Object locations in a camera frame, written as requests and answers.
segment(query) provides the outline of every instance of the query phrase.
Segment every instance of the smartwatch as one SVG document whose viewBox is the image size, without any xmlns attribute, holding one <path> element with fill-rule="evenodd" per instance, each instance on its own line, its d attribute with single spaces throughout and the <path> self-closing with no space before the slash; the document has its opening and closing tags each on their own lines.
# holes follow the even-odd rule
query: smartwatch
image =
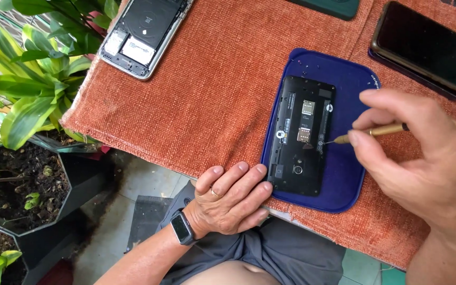
<svg viewBox="0 0 456 285">
<path fill-rule="evenodd" d="M 194 239 L 194 232 L 189 225 L 186 216 L 182 211 L 176 211 L 170 220 L 175 236 L 182 245 L 193 245 L 197 241 Z"/>
</svg>

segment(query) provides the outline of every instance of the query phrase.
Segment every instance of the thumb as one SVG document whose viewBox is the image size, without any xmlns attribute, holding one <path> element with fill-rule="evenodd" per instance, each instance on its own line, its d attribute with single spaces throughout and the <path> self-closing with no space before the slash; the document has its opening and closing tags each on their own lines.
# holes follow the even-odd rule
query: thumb
<svg viewBox="0 0 456 285">
<path fill-rule="evenodd" d="M 380 187 L 388 185 L 388 182 L 397 181 L 399 177 L 402 178 L 405 170 L 386 156 L 381 145 L 371 135 L 350 130 L 348 136 L 355 149 L 356 158 Z"/>
</svg>

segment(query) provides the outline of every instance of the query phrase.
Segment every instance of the black planter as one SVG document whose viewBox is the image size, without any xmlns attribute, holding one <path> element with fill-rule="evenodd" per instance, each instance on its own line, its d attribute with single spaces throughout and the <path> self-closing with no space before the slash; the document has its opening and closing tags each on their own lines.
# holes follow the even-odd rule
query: black planter
<svg viewBox="0 0 456 285">
<path fill-rule="evenodd" d="M 59 260 L 70 256 L 73 248 L 84 240 L 86 228 L 87 217 L 82 211 L 77 210 L 59 222 L 42 227 L 39 231 L 16 235 L 0 227 L 0 232 L 11 236 L 22 252 L 19 258 L 27 270 L 22 285 L 34 285 Z"/>
<path fill-rule="evenodd" d="M 71 212 L 79 209 L 80 206 L 104 190 L 105 186 L 113 180 L 113 166 L 105 160 L 92 160 L 71 153 L 57 154 L 66 174 L 69 191 L 54 222 L 60 221 Z M 33 230 L 22 230 L 15 226 L 15 222 L 5 222 L 0 217 L 0 227 L 17 236 L 41 231 L 50 224 L 52 223 Z"/>
<path fill-rule="evenodd" d="M 98 152 L 95 148 L 92 148 L 92 144 L 86 144 L 83 142 L 78 142 L 69 146 L 62 146 L 60 142 L 48 138 L 44 135 L 35 133 L 30 139 L 30 142 L 35 145 L 42 146 L 45 149 L 48 149 L 57 153 L 95 153 Z"/>
</svg>

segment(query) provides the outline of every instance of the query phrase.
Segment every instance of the orange textured cloth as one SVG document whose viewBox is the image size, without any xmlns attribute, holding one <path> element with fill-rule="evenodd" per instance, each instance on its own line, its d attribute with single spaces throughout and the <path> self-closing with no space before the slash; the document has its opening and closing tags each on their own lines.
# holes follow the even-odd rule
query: orange textured cloth
<svg viewBox="0 0 456 285">
<path fill-rule="evenodd" d="M 257 164 L 281 73 L 296 47 L 363 64 L 383 87 L 433 97 L 456 117 L 456 102 L 367 56 L 385 2 L 361 0 L 356 17 L 346 22 L 284 0 L 195 0 L 150 81 L 140 82 L 96 58 L 63 126 L 194 177 L 212 165 Z M 401 2 L 456 31 L 456 8 L 440 0 Z M 408 133 L 380 142 L 396 161 L 421 156 Z M 430 230 L 384 196 L 369 175 L 357 203 L 343 213 L 275 199 L 267 205 L 336 243 L 400 268 Z"/>
</svg>

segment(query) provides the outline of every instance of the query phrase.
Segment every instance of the gray shorts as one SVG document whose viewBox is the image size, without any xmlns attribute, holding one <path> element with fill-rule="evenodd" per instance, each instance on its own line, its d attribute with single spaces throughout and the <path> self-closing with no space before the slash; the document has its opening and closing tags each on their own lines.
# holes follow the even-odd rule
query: gray shorts
<svg viewBox="0 0 456 285">
<path fill-rule="evenodd" d="M 157 231 L 192 199 L 194 186 L 187 183 L 173 199 Z M 344 247 L 326 238 L 271 217 L 261 227 L 240 234 L 207 234 L 172 266 L 161 284 L 181 284 L 228 260 L 265 269 L 281 284 L 338 284 L 343 275 L 344 253 Z"/>
</svg>

